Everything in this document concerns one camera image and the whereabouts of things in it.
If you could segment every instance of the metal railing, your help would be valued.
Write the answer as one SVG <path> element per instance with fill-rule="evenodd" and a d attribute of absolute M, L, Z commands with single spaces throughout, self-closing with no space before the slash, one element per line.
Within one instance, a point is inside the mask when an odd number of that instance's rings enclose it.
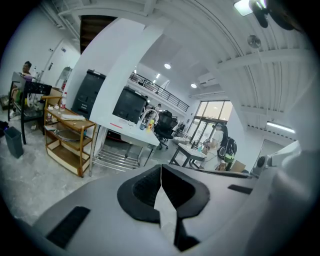
<path fill-rule="evenodd" d="M 141 85 L 142 87 L 147 88 L 148 90 L 154 92 L 155 94 L 158 94 L 160 97 L 166 99 L 168 102 L 177 106 L 179 109 L 183 110 L 184 112 L 187 112 L 187 109 L 189 108 L 189 106 L 186 103 L 178 99 L 176 96 L 172 95 L 167 90 L 161 88 L 159 85 L 143 77 L 142 75 L 132 72 L 132 74 L 129 77 L 129 80 Z"/>

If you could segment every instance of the black chair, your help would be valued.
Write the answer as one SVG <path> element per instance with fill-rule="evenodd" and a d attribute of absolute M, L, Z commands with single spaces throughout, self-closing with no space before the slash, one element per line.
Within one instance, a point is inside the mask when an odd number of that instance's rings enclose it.
<path fill-rule="evenodd" d="M 154 127 L 154 132 L 160 142 L 160 149 L 162 145 L 168 146 L 164 143 L 164 139 L 173 139 L 172 133 L 172 114 L 169 111 L 160 112 L 157 125 Z"/>

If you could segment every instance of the trash can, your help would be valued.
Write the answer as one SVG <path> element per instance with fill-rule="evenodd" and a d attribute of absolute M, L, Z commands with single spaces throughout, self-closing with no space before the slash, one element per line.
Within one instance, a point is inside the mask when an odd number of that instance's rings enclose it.
<path fill-rule="evenodd" d="M 14 127 L 9 127 L 4 131 L 5 140 L 11 155 L 19 158 L 24 153 L 21 142 L 21 132 Z"/>

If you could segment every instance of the curved ceiling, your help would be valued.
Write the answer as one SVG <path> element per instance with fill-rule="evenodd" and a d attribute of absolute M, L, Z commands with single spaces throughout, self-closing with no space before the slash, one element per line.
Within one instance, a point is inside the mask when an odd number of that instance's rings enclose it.
<path fill-rule="evenodd" d="M 188 84 L 211 74 L 232 101 L 242 125 L 257 130 L 273 132 L 266 127 L 267 121 L 290 126 L 285 114 L 315 79 L 318 68 L 312 47 L 302 33 L 284 30 L 270 17 L 269 26 L 262 28 L 252 13 L 238 13 L 234 7 L 238 0 L 52 2 L 60 5 L 57 12 L 62 19 L 68 19 L 71 30 L 77 30 L 78 18 L 83 14 L 115 16 L 146 25 L 160 16 L 172 20 L 165 36 L 141 62 L 149 63 L 155 54 L 161 56 L 160 62 L 170 59 L 178 72 L 176 79 Z M 261 40 L 259 49 L 247 43 L 250 35 Z M 292 133 L 279 135 L 294 139 Z"/>

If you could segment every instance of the concrete floor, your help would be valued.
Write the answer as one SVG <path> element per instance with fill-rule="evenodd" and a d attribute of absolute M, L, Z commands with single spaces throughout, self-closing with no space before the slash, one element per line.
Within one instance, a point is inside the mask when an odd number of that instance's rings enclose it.
<path fill-rule="evenodd" d="M 0 110 L 0 120 L 7 121 L 7 112 Z M 60 201 L 84 184 L 101 177 L 118 175 L 121 171 L 94 165 L 92 176 L 89 171 L 80 178 L 59 165 L 45 150 L 45 137 L 40 130 L 31 130 L 32 122 L 25 124 L 26 145 L 23 145 L 23 155 L 16 159 L 8 151 L 5 136 L 0 138 L 0 191 L 11 214 L 32 225 L 49 207 Z M 9 126 L 21 131 L 20 120 L 9 122 Z M 157 149 L 147 163 L 168 164 L 177 145 L 168 142 L 169 149 Z M 179 154 L 176 158 L 183 163 L 185 156 Z M 176 226 L 176 210 L 161 188 L 158 192 L 155 209 L 160 211 L 161 229 L 165 236 L 174 241 Z"/>

